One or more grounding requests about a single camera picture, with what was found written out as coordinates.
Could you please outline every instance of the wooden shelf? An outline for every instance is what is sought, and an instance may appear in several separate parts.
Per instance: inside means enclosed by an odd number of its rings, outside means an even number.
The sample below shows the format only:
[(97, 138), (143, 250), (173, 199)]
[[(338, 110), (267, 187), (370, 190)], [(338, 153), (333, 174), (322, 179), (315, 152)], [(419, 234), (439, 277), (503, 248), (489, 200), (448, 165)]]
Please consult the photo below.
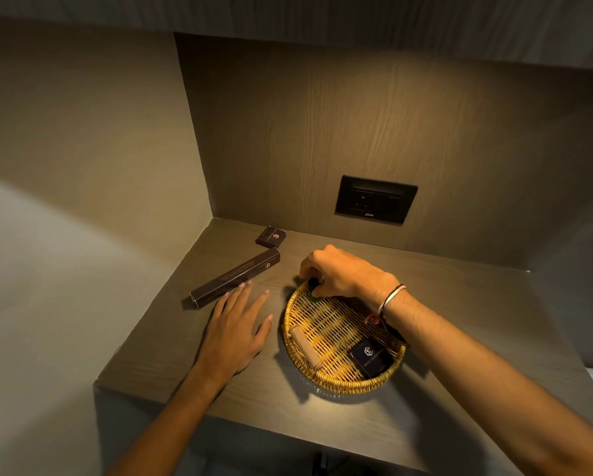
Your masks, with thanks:
[[(212, 304), (184, 311), (189, 291), (250, 258), (263, 227), (213, 219), (158, 293), (96, 385), (165, 403), (191, 368)], [(525, 271), (420, 255), (288, 231), (281, 262), (254, 280), (275, 314), (264, 350), (235, 376), (209, 414), (330, 448), (421, 470), (433, 458), (484, 461), (487, 474), (516, 470), (448, 392), (409, 352), (384, 387), (363, 396), (319, 391), (294, 367), (278, 316), (298, 281), (301, 260), (334, 244), (401, 279), (419, 300), (506, 358), (593, 424), (593, 383), (530, 288)]]

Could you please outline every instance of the hand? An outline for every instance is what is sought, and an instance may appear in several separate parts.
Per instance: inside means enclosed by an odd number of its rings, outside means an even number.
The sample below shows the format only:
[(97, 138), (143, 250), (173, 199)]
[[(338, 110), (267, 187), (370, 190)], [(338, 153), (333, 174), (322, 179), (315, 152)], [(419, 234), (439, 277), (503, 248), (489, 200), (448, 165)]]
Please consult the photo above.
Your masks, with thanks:
[(358, 297), (374, 309), (399, 284), (394, 275), (331, 245), (308, 255), (301, 263), (299, 276), (316, 277), (316, 271), (322, 273), (324, 280), (312, 296)]
[(206, 336), (193, 368), (200, 377), (209, 379), (219, 389), (230, 378), (243, 371), (261, 352), (270, 329), (272, 314), (265, 318), (253, 335), (253, 325), (269, 292), (263, 292), (245, 310), (253, 283), (241, 284), (232, 294), (224, 294), (215, 304)]

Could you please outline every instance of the bracelet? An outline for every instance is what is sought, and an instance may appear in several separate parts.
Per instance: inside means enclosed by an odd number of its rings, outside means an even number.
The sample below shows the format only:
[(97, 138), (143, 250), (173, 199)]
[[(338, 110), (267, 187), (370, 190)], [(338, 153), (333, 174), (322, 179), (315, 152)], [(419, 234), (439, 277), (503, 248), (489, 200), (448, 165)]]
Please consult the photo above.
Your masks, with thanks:
[(385, 298), (385, 301), (382, 304), (380, 304), (380, 307), (378, 308), (378, 316), (380, 317), (380, 319), (384, 318), (385, 316), (385, 308), (387, 307), (387, 304), (389, 304), (391, 302), (391, 299), (396, 297), (398, 293), (403, 289), (406, 289), (406, 286), (400, 284), (393, 291), (391, 291), (389, 295)]

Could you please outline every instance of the wicker basket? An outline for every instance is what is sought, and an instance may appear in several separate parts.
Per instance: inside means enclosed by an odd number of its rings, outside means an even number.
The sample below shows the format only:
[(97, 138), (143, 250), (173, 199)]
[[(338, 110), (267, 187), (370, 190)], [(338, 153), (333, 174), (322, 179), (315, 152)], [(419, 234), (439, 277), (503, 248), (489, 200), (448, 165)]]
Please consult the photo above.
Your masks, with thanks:
[[(285, 348), (294, 365), (305, 377), (320, 387), (339, 394), (362, 394), (384, 384), (402, 362), (405, 346), (380, 326), (365, 324), (364, 317), (336, 297), (322, 297), (314, 303), (308, 297), (307, 282), (287, 303), (283, 324)], [(314, 372), (289, 330), (299, 326), (324, 362)], [(373, 337), (394, 358), (394, 363), (380, 376), (365, 380), (348, 356), (348, 351), (367, 337)]]

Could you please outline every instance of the person's right hand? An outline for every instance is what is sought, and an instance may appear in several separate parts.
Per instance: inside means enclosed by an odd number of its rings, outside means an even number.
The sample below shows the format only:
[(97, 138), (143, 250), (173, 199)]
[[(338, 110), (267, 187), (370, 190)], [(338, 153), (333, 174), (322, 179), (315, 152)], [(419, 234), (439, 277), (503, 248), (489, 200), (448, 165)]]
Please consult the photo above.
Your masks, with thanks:
[(399, 284), (396, 276), (331, 245), (308, 255), (301, 263), (299, 276), (317, 277), (322, 282), (312, 291), (314, 297), (358, 297), (374, 309)]

